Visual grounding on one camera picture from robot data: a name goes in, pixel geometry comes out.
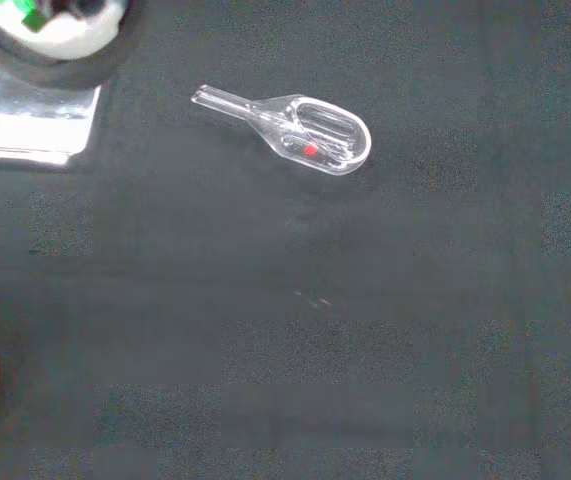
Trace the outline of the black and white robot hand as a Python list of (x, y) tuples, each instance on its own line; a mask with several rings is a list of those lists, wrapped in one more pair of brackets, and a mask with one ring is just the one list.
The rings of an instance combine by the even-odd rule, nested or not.
[(0, 69), (40, 88), (108, 81), (137, 48), (146, 1), (0, 1)]

